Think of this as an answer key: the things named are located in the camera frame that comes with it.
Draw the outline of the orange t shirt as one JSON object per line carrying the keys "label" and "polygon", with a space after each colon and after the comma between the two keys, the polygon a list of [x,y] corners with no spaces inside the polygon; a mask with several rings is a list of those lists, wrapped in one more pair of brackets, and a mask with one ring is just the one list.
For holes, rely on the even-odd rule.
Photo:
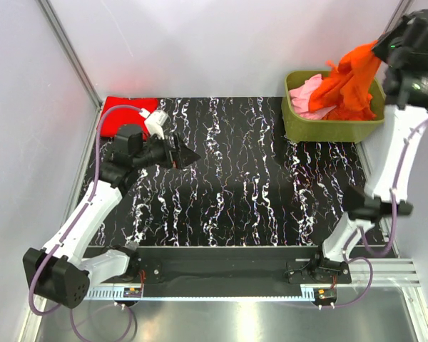
{"label": "orange t shirt", "polygon": [[311,113],[328,109],[325,120],[370,121],[376,115],[370,109],[373,96],[370,94],[375,75],[381,60],[372,52],[376,42],[354,48],[332,68],[330,74],[322,79],[309,99]]}

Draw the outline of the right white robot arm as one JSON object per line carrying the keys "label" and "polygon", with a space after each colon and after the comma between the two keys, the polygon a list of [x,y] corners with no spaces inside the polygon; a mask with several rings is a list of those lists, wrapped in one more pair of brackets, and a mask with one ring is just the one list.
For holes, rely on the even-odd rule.
{"label": "right white robot arm", "polygon": [[413,210],[407,186],[428,124],[428,9],[404,15],[380,36],[372,52],[387,64],[382,149],[364,188],[345,191],[340,221],[302,269],[321,283],[349,276],[350,252],[382,219],[396,224],[398,216]]}

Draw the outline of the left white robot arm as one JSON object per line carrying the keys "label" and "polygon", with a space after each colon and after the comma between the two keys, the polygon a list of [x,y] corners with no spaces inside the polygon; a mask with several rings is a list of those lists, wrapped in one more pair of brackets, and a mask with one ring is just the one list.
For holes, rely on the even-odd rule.
{"label": "left white robot arm", "polygon": [[30,248],[23,256],[31,310],[43,315],[35,306],[35,295],[74,309],[90,288],[106,280],[134,281],[141,272],[136,248],[111,247],[84,259],[90,241],[134,186],[139,171],[155,165],[183,170],[199,159],[178,133],[146,135],[138,125],[122,126],[105,157],[96,158],[94,179],[71,216],[42,248]]}

